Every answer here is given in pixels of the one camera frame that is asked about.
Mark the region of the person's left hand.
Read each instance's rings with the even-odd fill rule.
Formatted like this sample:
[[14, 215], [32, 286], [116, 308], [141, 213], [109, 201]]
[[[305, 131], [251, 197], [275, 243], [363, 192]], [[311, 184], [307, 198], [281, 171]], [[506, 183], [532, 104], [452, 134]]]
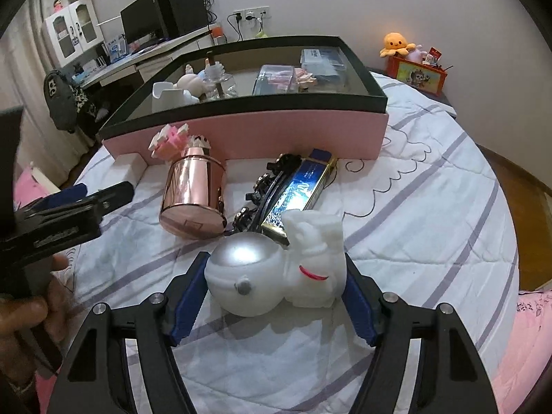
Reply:
[[1, 398], [18, 411], [38, 411], [36, 374], [57, 373], [67, 336], [69, 290], [52, 274], [40, 294], [1, 296]]

